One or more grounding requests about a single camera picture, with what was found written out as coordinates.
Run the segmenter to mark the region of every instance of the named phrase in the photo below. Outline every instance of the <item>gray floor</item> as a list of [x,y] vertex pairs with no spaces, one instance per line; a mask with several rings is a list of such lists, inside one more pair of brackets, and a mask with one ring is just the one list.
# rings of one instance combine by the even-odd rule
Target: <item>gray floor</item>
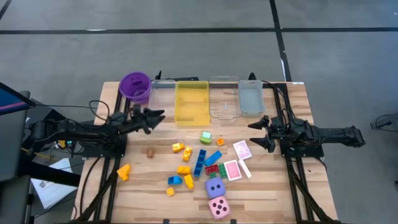
[[[278,0],[282,27],[398,27],[398,2]],[[268,1],[13,0],[0,30],[273,27]],[[283,34],[293,81],[305,82],[315,123],[355,125],[367,144],[325,145],[338,216],[347,223],[398,220],[398,138],[369,122],[398,112],[398,32]],[[0,81],[47,104],[85,105],[102,83],[140,70],[153,78],[213,75],[283,81],[274,33],[0,35]],[[87,110],[60,109],[91,119]],[[70,218],[73,201],[36,223]],[[35,202],[34,213],[42,212]]]

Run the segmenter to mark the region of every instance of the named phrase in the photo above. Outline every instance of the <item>paper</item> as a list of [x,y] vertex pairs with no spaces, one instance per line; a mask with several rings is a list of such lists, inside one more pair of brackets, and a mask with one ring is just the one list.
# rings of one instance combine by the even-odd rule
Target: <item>paper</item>
[[[61,159],[60,161],[52,164],[50,167],[72,172],[68,158]],[[31,179],[31,181],[44,209],[52,207],[57,202],[61,201],[61,199],[63,199],[65,196],[77,189],[77,187],[55,184],[45,180]]]

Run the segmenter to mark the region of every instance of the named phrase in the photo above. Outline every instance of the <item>blue block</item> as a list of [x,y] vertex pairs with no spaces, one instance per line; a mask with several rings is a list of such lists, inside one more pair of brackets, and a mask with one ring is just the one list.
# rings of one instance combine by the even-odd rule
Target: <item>blue block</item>
[[197,164],[195,166],[195,170],[193,171],[194,177],[200,177],[201,168],[203,167],[203,161],[205,161],[206,150],[200,149]]
[[182,178],[179,176],[169,177],[169,184],[182,184]]
[[213,163],[215,163],[219,158],[221,158],[222,153],[220,151],[216,151],[213,155],[211,155],[206,161],[205,165],[206,166],[211,166]]

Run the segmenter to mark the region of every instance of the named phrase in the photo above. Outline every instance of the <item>foam dice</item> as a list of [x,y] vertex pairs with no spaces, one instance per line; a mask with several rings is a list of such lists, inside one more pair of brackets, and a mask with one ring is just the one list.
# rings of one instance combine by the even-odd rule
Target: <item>foam dice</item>
[[215,177],[212,179],[208,179],[205,182],[205,189],[207,191],[207,196],[209,198],[215,198],[222,195],[225,195],[225,185],[223,181],[219,177]]
[[210,211],[212,212],[214,219],[223,218],[230,213],[228,202],[225,196],[219,196],[209,201]]

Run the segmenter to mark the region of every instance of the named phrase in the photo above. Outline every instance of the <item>yellow container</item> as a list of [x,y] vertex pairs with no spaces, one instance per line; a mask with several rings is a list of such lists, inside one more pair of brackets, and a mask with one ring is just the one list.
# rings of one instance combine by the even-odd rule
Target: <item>yellow container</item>
[[175,85],[175,114],[177,125],[209,125],[209,83],[179,81]]

